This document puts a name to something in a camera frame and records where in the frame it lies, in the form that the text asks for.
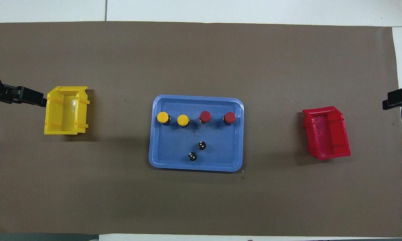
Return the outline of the yellow plastic bin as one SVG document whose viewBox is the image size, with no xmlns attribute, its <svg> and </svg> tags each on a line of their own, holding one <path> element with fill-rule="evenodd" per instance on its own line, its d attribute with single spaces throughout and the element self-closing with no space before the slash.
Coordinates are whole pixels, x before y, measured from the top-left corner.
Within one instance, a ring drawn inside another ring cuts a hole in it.
<svg viewBox="0 0 402 241">
<path fill-rule="evenodd" d="M 57 86 L 47 94 L 45 135 L 85 133 L 87 108 L 90 104 L 87 86 Z"/>
</svg>

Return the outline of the grey mounting plate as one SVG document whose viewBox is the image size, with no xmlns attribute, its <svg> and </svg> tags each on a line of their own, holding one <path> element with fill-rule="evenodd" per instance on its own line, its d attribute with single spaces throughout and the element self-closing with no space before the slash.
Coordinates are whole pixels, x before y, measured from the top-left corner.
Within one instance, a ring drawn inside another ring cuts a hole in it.
<svg viewBox="0 0 402 241">
<path fill-rule="evenodd" d="M 99 241 L 98 234 L 0 233 L 0 241 Z"/>
</svg>

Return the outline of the red plastic bin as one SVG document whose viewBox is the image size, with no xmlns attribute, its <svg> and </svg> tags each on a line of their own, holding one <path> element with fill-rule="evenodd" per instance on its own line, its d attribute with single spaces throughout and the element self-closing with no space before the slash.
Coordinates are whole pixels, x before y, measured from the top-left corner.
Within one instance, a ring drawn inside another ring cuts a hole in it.
<svg viewBox="0 0 402 241">
<path fill-rule="evenodd" d="M 308 152 L 319 160 L 351 155 L 344 115 L 334 106 L 304 109 Z"/>
</svg>

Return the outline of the brown paper mat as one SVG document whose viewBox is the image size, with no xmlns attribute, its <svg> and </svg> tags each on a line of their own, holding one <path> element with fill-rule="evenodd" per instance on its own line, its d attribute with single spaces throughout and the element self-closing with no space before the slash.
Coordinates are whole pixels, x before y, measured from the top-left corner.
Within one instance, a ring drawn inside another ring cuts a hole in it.
<svg viewBox="0 0 402 241">
<path fill-rule="evenodd" d="M 0 102 L 0 232 L 402 237 L 402 126 L 390 27 L 0 23 L 0 78 L 88 86 L 86 133 Z M 237 98 L 234 173 L 148 160 L 160 94 Z M 304 109 L 336 107 L 351 155 L 309 154 Z"/>
</svg>

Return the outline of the blue plastic tray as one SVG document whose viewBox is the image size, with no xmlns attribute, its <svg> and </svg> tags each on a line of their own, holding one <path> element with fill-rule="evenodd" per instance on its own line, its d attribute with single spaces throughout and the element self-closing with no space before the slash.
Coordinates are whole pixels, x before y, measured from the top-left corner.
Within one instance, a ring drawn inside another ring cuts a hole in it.
<svg viewBox="0 0 402 241">
<path fill-rule="evenodd" d="M 171 116 L 170 124 L 157 121 L 161 111 Z M 202 124 L 199 115 L 209 111 L 210 122 Z M 227 112 L 236 114 L 232 125 L 223 122 Z M 190 125 L 181 128 L 179 115 L 189 116 Z M 236 98 L 186 95 L 159 95 L 154 99 L 149 141 L 149 162 L 156 168 L 202 171 L 238 171 L 243 163 L 244 105 Z M 206 142 L 199 150 L 197 143 Z M 197 160 L 188 154 L 195 152 Z"/>
</svg>

